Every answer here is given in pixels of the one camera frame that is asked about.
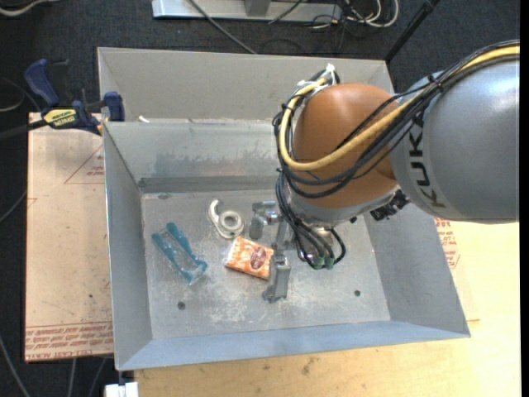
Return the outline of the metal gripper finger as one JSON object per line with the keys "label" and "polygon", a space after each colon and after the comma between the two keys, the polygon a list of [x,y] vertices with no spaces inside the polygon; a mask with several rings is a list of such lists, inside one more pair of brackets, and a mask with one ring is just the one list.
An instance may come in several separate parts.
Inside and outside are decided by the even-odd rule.
{"label": "metal gripper finger", "polygon": [[290,272],[291,266],[285,256],[272,255],[269,285],[262,293],[265,301],[275,303],[287,298]]}
{"label": "metal gripper finger", "polygon": [[279,212],[276,209],[275,200],[265,200],[252,204],[253,216],[250,220],[249,235],[252,239],[260,239],[264,227],[276,223]]}

